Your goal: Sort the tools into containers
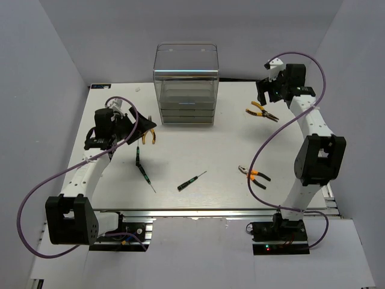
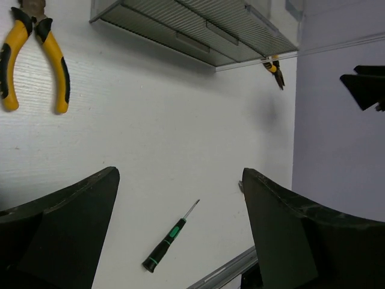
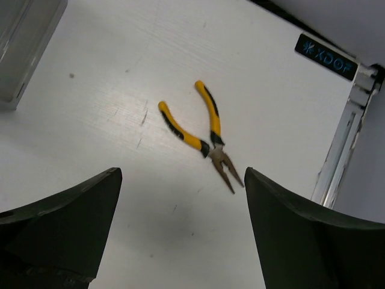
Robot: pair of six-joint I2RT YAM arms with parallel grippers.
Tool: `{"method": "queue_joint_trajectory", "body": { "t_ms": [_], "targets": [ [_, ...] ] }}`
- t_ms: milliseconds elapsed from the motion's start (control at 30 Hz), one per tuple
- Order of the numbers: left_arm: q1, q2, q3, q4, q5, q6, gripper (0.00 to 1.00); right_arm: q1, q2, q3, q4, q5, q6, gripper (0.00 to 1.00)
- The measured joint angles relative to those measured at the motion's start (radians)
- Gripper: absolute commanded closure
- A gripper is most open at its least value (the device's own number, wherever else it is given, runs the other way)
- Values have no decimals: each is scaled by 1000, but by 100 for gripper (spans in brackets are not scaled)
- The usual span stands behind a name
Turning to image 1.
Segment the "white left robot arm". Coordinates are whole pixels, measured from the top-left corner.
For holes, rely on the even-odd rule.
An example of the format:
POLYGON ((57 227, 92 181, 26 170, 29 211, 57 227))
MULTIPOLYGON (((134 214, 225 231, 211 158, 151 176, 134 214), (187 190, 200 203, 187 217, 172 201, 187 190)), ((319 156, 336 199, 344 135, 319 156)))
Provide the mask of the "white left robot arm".
POLYGON ((58 196, 49 197, 45 203, 52 244, 92 245, 106 233, 113 240, 126 236, 127 225, 120 214, 95 212, 91 199, 118 142, 126 140, 131 144, 156 127, 156 123, 137 114, 133 108, 129 112, 137 116, 138 121, 131 122, 116 105, 96 110, 95 126, 85 139, 82 157, 85 164, 75 170, 58 196))

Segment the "orange black handled pliers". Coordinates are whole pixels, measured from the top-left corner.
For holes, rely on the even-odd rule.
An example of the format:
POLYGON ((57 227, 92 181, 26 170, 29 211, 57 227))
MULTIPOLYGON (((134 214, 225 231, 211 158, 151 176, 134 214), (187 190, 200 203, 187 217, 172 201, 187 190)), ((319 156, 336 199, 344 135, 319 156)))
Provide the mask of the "orange black handled pliers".
POLYGON ((271 178, 269 178, 268 176, 266 176, 265 174, 261 173, 261 172, 258 172, 256 170, 248 170, 246 167, 244 166, 238 166, 238 170, 243 173, 244 175, 246 176, 249 176, 250 177, 250 180, 252 183, 254 183, 256 186, 258 186, 259 188, 263 189, 263 190, 266 190, 266 186, 261 184, 260 182, 257 181, 256 177, 261 177, 263 179, 265 179, 266 181, 271 181, 271 178))

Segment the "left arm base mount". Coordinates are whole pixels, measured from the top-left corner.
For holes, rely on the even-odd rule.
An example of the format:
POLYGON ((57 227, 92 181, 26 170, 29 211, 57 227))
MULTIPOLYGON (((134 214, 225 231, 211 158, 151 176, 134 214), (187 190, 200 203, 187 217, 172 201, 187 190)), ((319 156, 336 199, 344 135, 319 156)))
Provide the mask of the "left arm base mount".
POLYGON ((148 217, 132 217, 119 212, 117 229, 100 235, 89 246, 95 252, 145 252, 152 238, 153 221, 148 217))

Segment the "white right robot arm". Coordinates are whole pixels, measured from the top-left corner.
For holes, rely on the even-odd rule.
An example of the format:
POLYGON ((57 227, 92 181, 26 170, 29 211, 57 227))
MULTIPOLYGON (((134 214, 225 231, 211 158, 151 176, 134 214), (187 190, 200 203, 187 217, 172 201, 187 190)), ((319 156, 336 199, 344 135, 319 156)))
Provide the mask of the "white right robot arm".
POLYGON ((304 141, 294 161, 296 180, 281 205, 282 219, 271 225, 273 236, 285 240, 294 231, 291 222, 303 219, 314 195, 337 178, 347 142, 326 125, 316 105, 316 93, 305 85, 304 64, 284 64, 275 58, 266 64, 269 76, 256 83, 257 100, 284 101, 297 117, 304 141))

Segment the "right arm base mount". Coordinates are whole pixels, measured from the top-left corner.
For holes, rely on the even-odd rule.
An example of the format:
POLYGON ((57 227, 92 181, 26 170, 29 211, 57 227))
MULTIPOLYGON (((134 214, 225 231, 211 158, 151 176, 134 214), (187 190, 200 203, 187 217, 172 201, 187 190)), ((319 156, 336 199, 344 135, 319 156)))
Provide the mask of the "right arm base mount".
POLYGON ((252 222, 246 228, 252 236, 254 256, 308 255, 307 232, 303 221, 297 226, 283 226, 271 222, 252 222))

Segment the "yellow long nose pliers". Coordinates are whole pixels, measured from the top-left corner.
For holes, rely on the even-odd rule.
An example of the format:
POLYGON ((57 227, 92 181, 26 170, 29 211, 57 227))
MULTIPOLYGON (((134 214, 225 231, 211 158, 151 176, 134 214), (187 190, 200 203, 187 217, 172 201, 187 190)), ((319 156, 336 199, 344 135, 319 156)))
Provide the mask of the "yellow long nose pliers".
POLYGON ((259 111, 252 111, 248 108, 245 109, 245 112, 249 115, 252 115, 252 116, 256 116, 256 117, 264 117, 266 119, 269 119, 269 120, 272 120, 273 122, 278 122, 279 121, 279 118, 274 116, 273 114, 267 112, 266 109, 264 109, 264 107, 256 102, 256 101, 251 101, 251 104, 255 107, 257 107, 259 109, 259 111))

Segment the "clear plastic drawer organizer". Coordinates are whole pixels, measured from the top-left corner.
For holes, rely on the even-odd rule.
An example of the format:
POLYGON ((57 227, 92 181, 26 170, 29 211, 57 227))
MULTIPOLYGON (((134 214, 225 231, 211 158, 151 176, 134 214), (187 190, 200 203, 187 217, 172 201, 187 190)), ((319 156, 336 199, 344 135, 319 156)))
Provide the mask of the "clear plastic drawer organizer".
POLYGON ((153 83, 162 123, 213 124, 219 80, 215 44, 160 43, 153 65, 153 83))

